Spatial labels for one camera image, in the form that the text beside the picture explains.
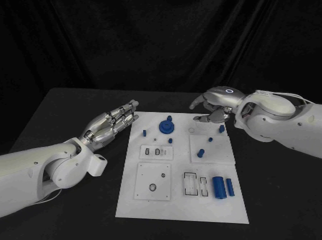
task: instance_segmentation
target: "black table surface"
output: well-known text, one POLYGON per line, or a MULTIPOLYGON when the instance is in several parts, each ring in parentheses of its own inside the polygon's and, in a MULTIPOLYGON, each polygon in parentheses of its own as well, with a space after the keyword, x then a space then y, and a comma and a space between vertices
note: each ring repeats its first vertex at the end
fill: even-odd
MULTIPOLYGON (((131 99, 141 103, 138 111, 207 114, 201 106, 188 109, 197 96, 197 93, 56 88, 40 104, 11 152, 77 137, 92 118, 131 99)), ((322 239, 322 159, 287 149, 276 141, 259 142, 234 128, 233 120, 227 122, 227 131, 249 225, 115 217, 129 127, 96 151, 108 159, 102 176, 86 174, 54 200, 0 218, 0 240, 322 239)))

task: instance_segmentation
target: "robotic hand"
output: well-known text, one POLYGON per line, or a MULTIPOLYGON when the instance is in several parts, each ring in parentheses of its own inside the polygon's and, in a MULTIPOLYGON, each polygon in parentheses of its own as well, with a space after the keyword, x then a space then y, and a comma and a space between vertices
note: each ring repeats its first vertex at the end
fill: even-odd
POLYGON ((0 217, 46 202, 50 193, 75 186, 86 172, 95 177, 102 175, 108 161, 93 151, 111 143, 118 132, 138 119, 134 115, 138 104, 132 100, 100 114, 79 138, 0 156, 0 217), (46 181, 44 171, 50 176, 46 181))
POLYGON ((287 148, 322 158, 322 105, 296 94, 257 90, 244 95, 226 86, 211 88, 193 101, 190 109, 203 103, 213 112, 194 117, 194 121, 223 123, 236 114, 234 126, 262 142, 276 140, 287 148), (280 97, 303 101, 302 105, 280 97))

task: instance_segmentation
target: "robotic arm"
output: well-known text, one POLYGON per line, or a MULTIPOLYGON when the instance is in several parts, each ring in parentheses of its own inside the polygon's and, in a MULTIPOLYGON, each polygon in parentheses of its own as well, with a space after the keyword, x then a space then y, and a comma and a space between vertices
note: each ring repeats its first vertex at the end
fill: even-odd
POLYGON ((322 158, 322 105, 299 95, 257 90, 244 95, 237 89, 218 86, 193 101, 190 109, 203 103, 213 112, 195 121, 223 123, 236 114, 234 126, 262 142, 276 140, 287 148, 322 158), (303 100, 295 106, 279 95, 303 100))
POLYGON ((95 177, 102 175, 108 161, 93 152, 138 119, 134 115, 138 104, 132 100, 100 114, 79 138, 0 156, 0 217, 41 202, 53 191, 75 186, 86 172, 95 177), (47 181, 43 181, 44 171, 50 176, 47 181))

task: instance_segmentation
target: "mounting hole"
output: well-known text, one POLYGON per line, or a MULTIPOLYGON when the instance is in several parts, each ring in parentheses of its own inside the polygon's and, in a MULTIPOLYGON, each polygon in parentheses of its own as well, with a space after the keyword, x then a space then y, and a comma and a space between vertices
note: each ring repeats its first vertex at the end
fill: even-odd
POLYGON ((155 191, 155 188, 157 188, 157 187, 155 187, 155 184, 151 184, 151 185, 149 185, 149 190, 151 190, 152 192, 155 191))

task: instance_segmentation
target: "white wire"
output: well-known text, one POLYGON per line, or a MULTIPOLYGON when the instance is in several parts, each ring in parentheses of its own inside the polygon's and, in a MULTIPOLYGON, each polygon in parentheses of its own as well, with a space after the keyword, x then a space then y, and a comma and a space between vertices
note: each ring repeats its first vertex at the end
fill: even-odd
POLYGON ((308 99, 305 99, 300 95, 298 95, 298 94, 287 94, 287 93, 282 93, 282 92, 269 92, 270 94, 279 94, 279 95, 285 95, 285 96, 292 96, 292 97, 295 97, 295 98, 298 98, 298 99, 302 99, 303 101, 306 101, 306 102, 309 102, 309 103, 312 103, 312 104, 315 104, 313 102, 310 102, 308 99))
POLYGON ((34 203, 34 204, 31 204, 31 205, 36 205, 36 204, 43 204, 43 203, 46 203, 47 201, 52 201, 59 195, 60 195, 60 193, 62 193, 62 189, 60 189, 60 191, 59 191, 59 193, 57 193, 57 195, 52 198, 52 199, 49 199, 49 200, 44 200, 44 201, 40 201, 40 202, 37 202, 37 203, 34 203))

